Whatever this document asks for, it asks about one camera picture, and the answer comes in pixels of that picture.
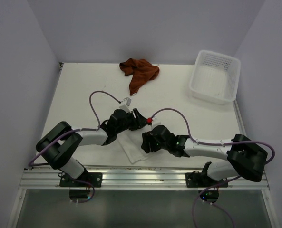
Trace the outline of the white towel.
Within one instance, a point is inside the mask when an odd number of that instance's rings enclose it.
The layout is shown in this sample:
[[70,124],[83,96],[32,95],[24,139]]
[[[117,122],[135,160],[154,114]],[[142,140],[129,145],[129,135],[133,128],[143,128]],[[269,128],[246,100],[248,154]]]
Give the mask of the white towel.
[[150,154],[145,153],[141,148],[143,143],[142,133],[144,132],[144,130],[124,131],[117,136],[117,141],[132,164],[145,161],[150,157]]

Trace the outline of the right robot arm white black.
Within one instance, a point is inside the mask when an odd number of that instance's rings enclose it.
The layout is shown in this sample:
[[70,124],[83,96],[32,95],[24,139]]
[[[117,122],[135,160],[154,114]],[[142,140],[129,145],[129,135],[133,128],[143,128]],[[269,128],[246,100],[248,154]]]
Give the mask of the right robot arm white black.
[[212,141],[193,142],[187,135],[174,135],[164,125],[143,133],[141,148],[146,153],[163,149],[175,157],[219,159],[219,162],[209,161],[200,175],[201,183],[208,187],[234,176],[260,182],[268,155],[266,150],[241,134],[236,134],[233,139],[220,141],[219,144]]

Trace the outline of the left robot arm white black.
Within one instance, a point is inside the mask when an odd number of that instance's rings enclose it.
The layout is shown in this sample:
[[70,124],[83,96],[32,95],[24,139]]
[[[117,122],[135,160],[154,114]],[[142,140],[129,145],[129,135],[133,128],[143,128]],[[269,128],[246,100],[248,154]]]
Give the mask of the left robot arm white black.
[[67,122],[62,121],[37,143],[36,151],[51,168],[67,174],[72,183],[80,187],[86,184],[88,178],[85,167],[73,158],[79,146],[109,145],[123,131],[139,130],[151,122],[150,118],[143,117],[136,108],[130,112],[116,109],[98,129],[74,130]]

